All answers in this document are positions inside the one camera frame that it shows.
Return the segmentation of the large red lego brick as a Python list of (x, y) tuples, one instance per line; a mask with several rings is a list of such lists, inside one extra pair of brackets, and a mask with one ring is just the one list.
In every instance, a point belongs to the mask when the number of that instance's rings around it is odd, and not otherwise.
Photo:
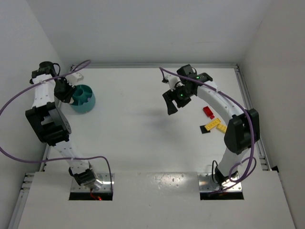
[(208, 117), (210, 117), (210, 116), (213, 115), (213, 112), (211, 111), (211, 109), (210, 109), (208, 106), (205, 106), (205, 107), (203, 108), (203, 112), (204, 112)]

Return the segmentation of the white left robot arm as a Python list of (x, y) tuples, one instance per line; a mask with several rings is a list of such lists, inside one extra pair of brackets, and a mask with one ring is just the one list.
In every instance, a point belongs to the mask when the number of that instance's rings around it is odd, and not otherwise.
[(84, 159), (71, 141), (71, 126), (57, 101), (80, 108), (82, 113), (90, 111), (95, 105), (95, 97), (90, 87), (76, 85), (83, 77), (73, 73), (68, 77), (59, 77), (56, 63), (41, 62), (32, 72), (30, 83), (35, 85), (34, 102), (25, 112), (38, 139), (55, 148), (69, 165), (69, 174), (79, 186), (96, 189), (97, 175), (91, 163)]

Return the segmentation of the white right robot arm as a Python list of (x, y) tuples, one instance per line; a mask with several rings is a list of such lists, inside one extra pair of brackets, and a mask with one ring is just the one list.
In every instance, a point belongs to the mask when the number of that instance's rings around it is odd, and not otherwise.
[(163, 94), (168, 115), (185, 107), (192, 96), (204, 100), (223, 119), (227, 126), (224, 134), (226, 146), (222, 160), (213, 170), (214, 183), (221, 185), (230, 180), (244, 162), (247, 167), (235, 183), (246, 179), (255, 169), (254, 145), (260, 139), (259, 114), (255, 109), (247, 110), (232, 97), (222, 92), (207, 73), (198, 74), (191, 65), (185, 65), (172, 73), (160, 68), (162, 82), (169, 85)]

